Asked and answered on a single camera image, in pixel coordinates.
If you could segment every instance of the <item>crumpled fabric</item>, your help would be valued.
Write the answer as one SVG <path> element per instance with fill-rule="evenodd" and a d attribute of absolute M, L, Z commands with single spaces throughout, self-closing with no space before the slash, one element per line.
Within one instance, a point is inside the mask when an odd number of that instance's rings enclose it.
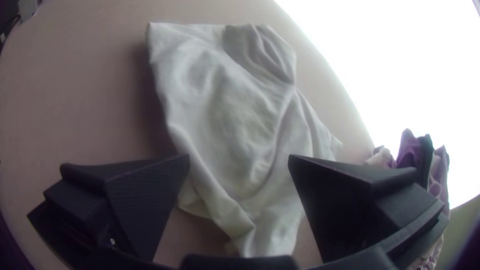
<path fill-rule="evenodd" d="M 416 167 L 420 173 L 417 184 L 427 190 L 433 153 L 434 145 L 429 134 L 416 138 L 407 128 L 401 134 L 400 148 L 396 158 L 397 168 Z"/>
<path fill-rule="evenodd" d="M 366 166 L 384 169 L 416 167 L 423 174 L 420 186 L 430 194 L 440 199 L 445 206 L 442 213 L 450 217 L 449 191 L 447 176 L 450 166 L 450 156 L 445 146 L 433 148 L 429 134 L 415 137 L 410 129 L 403 131 L 397 159 L 393 159 L 390 150 L 383 145 L 373 150 L 373 155 L 365 161 Z M 422 256 L 415 260 L 409 270 L 433 270 L 442 250 L 444 236 Z"/>
<path fill-rule="evenodd" d="M 291 254 L 305 216 L 290 154 L 342 143 L 296 87 L 296 54 L 266 25 L 150 23 L 149 61 L 170 137 L 190 156 L 178 206 L 242 257 Z"/>

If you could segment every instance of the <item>textured black plastic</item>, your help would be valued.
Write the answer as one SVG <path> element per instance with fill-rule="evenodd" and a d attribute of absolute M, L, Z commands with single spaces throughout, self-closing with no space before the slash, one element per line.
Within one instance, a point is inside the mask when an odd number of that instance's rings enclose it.
<path fill-rule="evenodd" d="M 438 222 L 443 207 L 416 184 L 421 174 L 413 167 L 378 169 L 291 155 L 288 168 L 324 262 L 379 244 L 395 260 L 418 232 Z"/>
<path fill-rule="evenodd" d="M 260 258 L 228 258 L 188 255 L 183 259 L 180 270 L 297 270 L 290 256 Z"/>

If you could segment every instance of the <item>fabric fold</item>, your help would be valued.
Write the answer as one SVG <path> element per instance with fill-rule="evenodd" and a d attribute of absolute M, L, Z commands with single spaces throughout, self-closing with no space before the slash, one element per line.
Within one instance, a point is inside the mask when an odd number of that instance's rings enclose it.
<path fill-rule="evenodd" d="M 179 207 L 241 256 L 291 254 L 305 213 L 288 156 L 335 160 L 342 147 L 295 87 L 294 50 L 251 24 L 150 23 L 147 43 L 168 131 L 190 155 Z"/>

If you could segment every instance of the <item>purple cloth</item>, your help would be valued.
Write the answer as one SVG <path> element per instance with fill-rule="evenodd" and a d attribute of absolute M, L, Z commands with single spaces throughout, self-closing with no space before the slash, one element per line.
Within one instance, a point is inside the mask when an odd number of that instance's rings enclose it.
<path fill-rule="evenodd" d="M 417 184 L 428 189 L 433 153 L 434 146 L 429 134 L 416 138 L 410 129 L 405 129 L 396 158 L 397 168 L 415 167 L 420 175 Z"/>

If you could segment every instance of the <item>overexposed light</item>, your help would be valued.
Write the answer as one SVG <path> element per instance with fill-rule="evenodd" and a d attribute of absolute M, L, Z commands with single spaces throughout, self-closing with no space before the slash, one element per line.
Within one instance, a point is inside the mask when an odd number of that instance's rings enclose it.
<path fill-rule="evenodd" d="M 276 0 L 329 62 L 373 143 L 401 133 L 450 155 L 454 208 L 480 194 L 480 16 L 471 0 Z"/>

